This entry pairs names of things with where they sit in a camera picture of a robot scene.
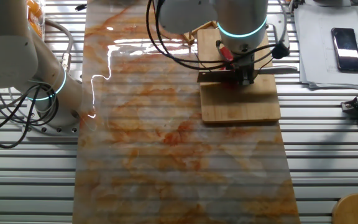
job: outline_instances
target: bolt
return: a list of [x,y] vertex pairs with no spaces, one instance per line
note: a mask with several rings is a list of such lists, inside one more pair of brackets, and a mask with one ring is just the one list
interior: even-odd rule
[[241,48],[242,48],[241,52],[247,52],[248,51],[248,45],[247,44],[244,44]]

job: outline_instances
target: wooden round object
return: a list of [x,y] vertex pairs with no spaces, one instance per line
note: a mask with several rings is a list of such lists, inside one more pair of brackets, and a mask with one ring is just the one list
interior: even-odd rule
[[338,201],[333,210],[333,224],[358,224],[358,194]]

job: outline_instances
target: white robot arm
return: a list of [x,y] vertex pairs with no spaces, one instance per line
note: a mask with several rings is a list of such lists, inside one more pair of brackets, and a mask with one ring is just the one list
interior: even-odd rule
[[[208,21],[218,21],[221,42],[232,52],[235,70],[229,72],[203,72],[199,82],[213,82],[214,78],[229,78],[240,84],[254,82],[254,54],[262,42],[267,24],[273,25],[277,46],[273,57],[282,58],[289,54],[289,40],[286,28],[286,17],[282,3],[279,1],[283,14],[267,14],[268,0],[154,0],[160,6],[159,20],[161,26],[172,33],[189,32]],[[293,73],[295,67],[264,68],[259,73]]]
[[[15,87],[25,93],[35,85],[34,81],[48,83],[60,102],[49,125],[62,127],[78,121],[72,114],[81,104],[81,84],[68,75],[68,70],[29,25],[26,1],[0,0],[0,88]],[[48,98],[46,91],[42,90],[37,98],[38,110],[49,107],[47,100],[41,100]]]

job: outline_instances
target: smartphone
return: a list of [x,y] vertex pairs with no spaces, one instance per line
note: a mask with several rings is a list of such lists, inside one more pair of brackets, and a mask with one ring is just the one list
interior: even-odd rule
[[358,48],[354,29],[333,28],[334,48],[341,72],[358,72]]

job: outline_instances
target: metal slats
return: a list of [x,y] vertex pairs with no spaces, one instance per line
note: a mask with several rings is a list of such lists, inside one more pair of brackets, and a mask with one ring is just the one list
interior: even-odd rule
[[[45,8],[48,18],[73,33],[70,73],[77,78],[82,74],[86,10],[75,12],[74,8],[85,3],[47,0]],[[276,0],[269,4],[269,13],[280,11]],[[293,18],[288,18],[288,30],[291,54],[273,62],[298,67]],[[272,32],[268,36],[272,42]],[[57,57],[68,43],[62,32],[50,27],[45,41]],[[283,116],[280,125],[301,222],[330,223],[336,201],[358,193],[358,121],[347,118],[339,107],[340,102],[358,95],[358,90],[310,90],[300,83],[299,74],[275,78]],[[15,141],[21,135],[16,124],[2,130],[0,141]],[[15,149],[0,149],[0,224],[71,223],[75,157],[75,138],[27,139]]]

